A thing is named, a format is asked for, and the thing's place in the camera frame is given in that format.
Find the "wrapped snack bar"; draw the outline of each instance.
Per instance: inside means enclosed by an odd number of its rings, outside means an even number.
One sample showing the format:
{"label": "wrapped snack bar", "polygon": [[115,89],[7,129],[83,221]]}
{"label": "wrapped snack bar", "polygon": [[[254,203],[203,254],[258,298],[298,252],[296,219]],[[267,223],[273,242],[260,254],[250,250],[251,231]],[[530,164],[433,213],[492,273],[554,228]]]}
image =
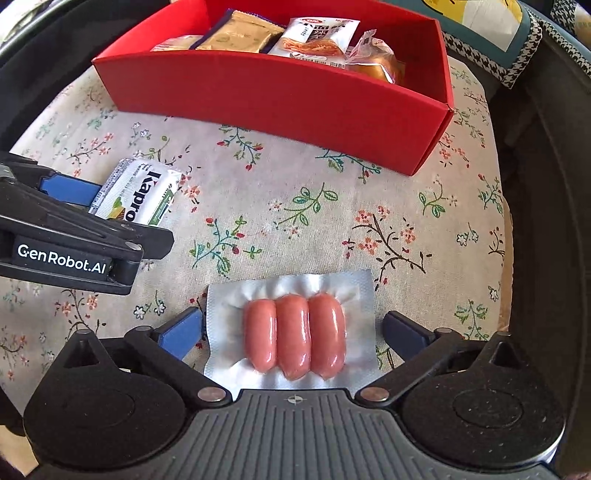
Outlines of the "wrapped snack bar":
{"label": "wrapped snack bar", "polygon": [[191,48],[259,53],[283,33],[279,25],[256,15],[229,9],[222,19]]}
{"label": "wrapped snack bar", "polygon": [[183,35],[182,37],[169,38],[159,43],[151,51],[188,50],[202,35]]}
{"label": "wrapped snack bar", "polygon": [[100,189],[89,213],[158,226],[180,179],[181,173],[164,163],[124,158]]}

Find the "vacuum-sealed sausage package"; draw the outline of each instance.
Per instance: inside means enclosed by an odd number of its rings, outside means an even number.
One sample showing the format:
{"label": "vacuum-sealed sausage package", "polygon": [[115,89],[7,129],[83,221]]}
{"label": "vacuum-sealed sausage package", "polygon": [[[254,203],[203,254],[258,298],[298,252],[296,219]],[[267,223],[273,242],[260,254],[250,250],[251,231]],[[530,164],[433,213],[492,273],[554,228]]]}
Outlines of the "vacuum-sealed sausage package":
{"label": "vacuum-sealed sausage package", "polygon": [[205,375],[242,389],[347,388],[381,376],[369,270],[213,284]]}

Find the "plastic packaging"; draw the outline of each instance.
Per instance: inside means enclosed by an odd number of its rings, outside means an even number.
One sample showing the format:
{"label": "plastic packaging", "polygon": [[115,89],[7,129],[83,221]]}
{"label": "plastic packaging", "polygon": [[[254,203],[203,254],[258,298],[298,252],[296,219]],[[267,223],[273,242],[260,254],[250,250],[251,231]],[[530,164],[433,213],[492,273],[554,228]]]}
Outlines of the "plastic packaging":
{"label": "plastic packaging", "polygon": [[270,55],[345,68],[345,51],[358,20],[330,17],[292,18]]}
{"label": "plastic packaging", "polygon": [[282,27],[264,18],[228,9],[222,19],[191,48],[259,53],[283,31]]}
{"label": "plastic packaging", "polygon": [[89,213],[158,226],[180,179],[181,172],[164,163],[124,158],[92,201]]}
{"label": "plastic packaging", "polygon": [[182,37],[169,38],[159,43],[151,51],[188,50],[202,35],[183,35]]}
{"label": "plastic packaging", "polygon": [[404,64],[386,43],[374,38],[375,30],[365,32],[347,57],[345,69],[363,73],[378,80],[401,84]]}
{"label": "plastic packaging", "polygon": [[[343,368],[328,380],[308,372],[298,380],[289,381],[279,366],[266,373],[256,371],[244,348],[243,309],[252,300],[277,300],[288,294],[310,299],[318,293],[333,296],[340,303],[346,318]],[[205,376],[227,388],[234,399],[244,388],[347,388],[354,394],[382,375],[375,355],[374,283],[369,270],[286,275],[210,285],[206,328],[211,353],[205,366]]]}

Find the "blue gripper pad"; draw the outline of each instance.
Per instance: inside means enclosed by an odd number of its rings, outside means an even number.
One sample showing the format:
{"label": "blue gripper pad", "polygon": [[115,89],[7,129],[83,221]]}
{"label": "blue gripper pad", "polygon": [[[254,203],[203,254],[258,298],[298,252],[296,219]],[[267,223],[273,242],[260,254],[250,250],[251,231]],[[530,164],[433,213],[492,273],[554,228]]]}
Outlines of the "blue gripper pad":
{"label": "blue gripper pad", "polygon": [[203,313],[197,307],[187,310],[154,329],[154,338],[171,355],[182,360],[201,339]]}

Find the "snack package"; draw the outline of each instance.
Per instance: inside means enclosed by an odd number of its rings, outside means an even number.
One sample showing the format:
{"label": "snack package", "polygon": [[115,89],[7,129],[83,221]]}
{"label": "snack package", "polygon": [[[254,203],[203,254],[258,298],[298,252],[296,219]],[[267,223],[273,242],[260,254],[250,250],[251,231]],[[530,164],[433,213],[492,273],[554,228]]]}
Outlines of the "snack package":
{"label": "snack package", "polygon": [[229,9],[222,19],[191,48],[259,53],[283,31],[282,27],[264,18]]}
{"label": "snack package", "polygon": [[181,172],[164,163],[124,158],[92,201],[89,213],[158,226],[180,180]]}
{"label": "snack package", "polygon": [[[382,375],[372,280],[361,270],[210,285],[205,376],[234,399],[244,388],[354,394]],[[339,323],[334,331],[318,320],[332,311]]]}
{"label": "snack package", "polygon": [[169,38],[156,45],[150,51],[188,50],[202,35],[183,35],[182,37]]}
{"label": "snack package", "polygon": [[345,51],[357,25],[359,20],[345,18],[292,18],[269,53],[345,68]]}
{"label": "snack package", "polygon": [[375,30],[365,32],[347,57],[345,68],[378,80],[401,84],[404,64],[386,43],[374,38]]}

